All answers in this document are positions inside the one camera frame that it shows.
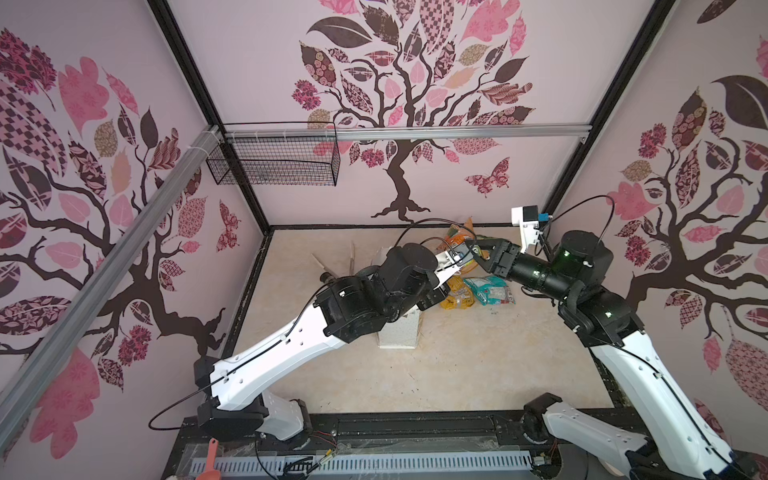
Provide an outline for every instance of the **tree mural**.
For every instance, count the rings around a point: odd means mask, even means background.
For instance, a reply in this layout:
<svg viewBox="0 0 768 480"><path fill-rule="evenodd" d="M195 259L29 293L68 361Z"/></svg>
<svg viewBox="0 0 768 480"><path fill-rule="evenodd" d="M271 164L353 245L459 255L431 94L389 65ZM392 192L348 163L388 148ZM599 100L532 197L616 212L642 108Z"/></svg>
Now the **tree mural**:
<svg viewBox="0 0 768 480"><path fill-rule="evenodd" d="M674 119L671 144L664 124L643 132L643 159L622 171L631 183L609 195L628 220L617 236L627 239L624 257L637 271L629 304L636 309L649 289L671 290L664 308L679 309L681 328L706 323L702 351L712 371L720 368L725 342L713 310L723 309L728 369L768 410L768 353L737 338L744 331L768 340L768 147L727 135L731 121L768 131L768 86L745 75L714 83L725 88L727 116L708 111L697 89ZM711 134L702 133L706 128Z"/></svg>
<svg viewBox="0 0 768 480"><path fill-rule="evenodd" d="M501 0L459 0L466 10L474 9L463 31L455 28L454 0L424 0L418 8L416 0L367 0L359 7L350 0L320 3L345 16L323 18L307 32L325 35L335 47L325 51L300 42L302 61L320 88L299 80L293 92L302 108L313 110L309 120L318 123L310 127L322 128L326 124L320 122L328 121L342 127L520 124L534 110L505 106L517 103L533 87L511 83L526 61L514 58L526 36L522 14L508 22L519 10L519 0L504 5ZM320 95L333 106L318 108ZM479 154L496 145L491 138L454 140L452 149L434 140L340 142L339 151L349 152L350 164L387 164L397 196L373 217L396 212L400 220L412 221L408 212L429 208L411 199L404 162L432 162L435 151L459 162L460 154ZM319 148L325 153L325 147ZM503 185L498 178L478 175L466 180L488 193L494 185ZM477 181L485 187L473 183Z"/></svg>
<svg viewBox="0 0 768 480"><path fill-rule="evenodd" d="M0 51L4 58L14 58L15 52L28 51L28 47L4 30ZM15 191L0 192L0 206L11 212L0 218L0 297L14 292L24 279L53 282L43 283L46 286L35 296L0 308L0 333L26 336L58 321L70 303L65 297L82 289L94 275L120 235L147 206L151 192L162 185L162 177L179 159L180 148L176 129L171 128L170 136L161 139L150 109L139 115L139 104L122 81L105 71L109 90L99 84L100 69L90 58L81 59L80 70L67 65L52 80L58 80L51 88L58 89L74 125L67 134L58 132L25 97L34 88L19 83L5 66L0 73L22 89L0 80L2 163L15 186ZM112 104L119 111L105 109L112 94L118 100ZM84 138L83 127L89 121L101 123L93 138ZM198 169L144 245L129 269L131 284L104 305L99 316L107 322L97 320L85 333L100 337L91 354L99 376L121 389L123 368L147 355L152 326L159 329L159 336L193 337L201 355L209 347L218 348L223 339L214 338L221 311L204 323L195 316L168 311L164 298L176 290L174 278L184 273L177 258L200 247L194 237L202 227L207 201L194 196L200 176ZM57 217L59 208L63 217ZM237 245L234 230L239 223L226 205L220 203L220 209L225 231L218 250ZM0 355L27 355L40 342L41 338L14 345L0 343Z"/></svg>

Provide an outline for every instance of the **black mesh basket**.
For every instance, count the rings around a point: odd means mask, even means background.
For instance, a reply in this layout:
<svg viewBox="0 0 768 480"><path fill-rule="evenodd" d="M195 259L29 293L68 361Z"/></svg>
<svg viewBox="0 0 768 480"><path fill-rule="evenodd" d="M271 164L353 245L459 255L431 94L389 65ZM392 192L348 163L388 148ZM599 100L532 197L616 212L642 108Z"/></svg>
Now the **black mesh basket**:
<svg viewBox="0 0 768 480"><path fill-rule="evenodd" d="M216 183L336 186L341 164L336 125L277 123L309 128L259 130L226 138L207 159Z"/></svg>

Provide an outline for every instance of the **wall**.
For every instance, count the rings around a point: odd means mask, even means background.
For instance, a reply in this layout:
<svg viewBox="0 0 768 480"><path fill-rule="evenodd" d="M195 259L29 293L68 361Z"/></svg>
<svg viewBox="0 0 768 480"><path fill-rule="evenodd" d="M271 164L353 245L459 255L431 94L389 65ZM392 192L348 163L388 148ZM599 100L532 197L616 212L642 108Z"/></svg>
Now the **wall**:
<svg viewBox="0 0 768 480"><path fill-rule="evenodd" d="M225 121L339 127L588 123L651 3L171 2ZM577 141L342 143L336 187L255 190L274 224L509 222Z"/></svg>
<svg viewBox="0 0 768 480"><path fill-rule="evenodd" d="M680 3L561 211L616 200L605 284L713 428L768 455L768 4L713 18L708 3ZM553 238L599 232L606 203L563 217Z"/></svg>
<svg viewBox="0 0 768 480"><path fill-rule="evenodd" d="M205 126L146 4L21 2L0 28L0 385ZM147 421L220 350L260 234L205 166L4 454L3 478L156 478ZM195 401L158 421L179 425Z"/></svg>

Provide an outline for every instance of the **beige leaf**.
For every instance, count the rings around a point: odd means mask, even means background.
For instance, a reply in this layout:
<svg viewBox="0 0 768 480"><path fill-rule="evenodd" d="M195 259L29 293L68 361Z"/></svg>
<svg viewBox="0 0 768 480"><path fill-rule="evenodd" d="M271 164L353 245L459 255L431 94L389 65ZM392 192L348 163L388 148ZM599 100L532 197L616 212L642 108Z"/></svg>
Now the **beige leaf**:
<svg viewBox="0 0 768 480"><path fill-rule="evenodd" d="M451 75L449 79L445 81L445 85L443 86L446 88L460 88L464 86L464 84L466 84L470 79L472 79L472 75L475 74L475 70L477 70L477 68L463 68L462 70L459 70Z"/></svg>
<svg viewBox="0 0 768 480"><path fill-rule="evenodd" d="M118 151L118 134L114 131L112 120L96 127L94 144L100 157L111 157Z"/></svg>
<svg viewBox="0 0 768 480"><path fill-rule="evenodd" d="M627 165L627 168L624 168L621 173L624 174L630 182L639 182L650 175L651 171L650 164L647 160L636 160Z"/></svg>
<svg viewBox="0 0 768 480"><path fill-rule="evenodd" d="M125 148L115 155L110 178L112 180L112 190L114 190L115 194L124 192L128 185L131 184L131 165L128 163Z"/></svg>
<svg viewBox="0 0 768 480"><path fill-rule="evenodd" d="M488 50L487 45L479 43L476 45L470 45L462 52L462 56L458 58L458 62L465 67L473 65L477 60L482 58L482 55L486 50Z"/></svg>
<svg viewBox="0 0 768 480"><path fill-rule="evenodd" d="M312 112L307 118L308 121L322 122L316 124L309 124L307 128L325 128L328 126L328 122L331 121L331 112L318 108Z"/></svg>

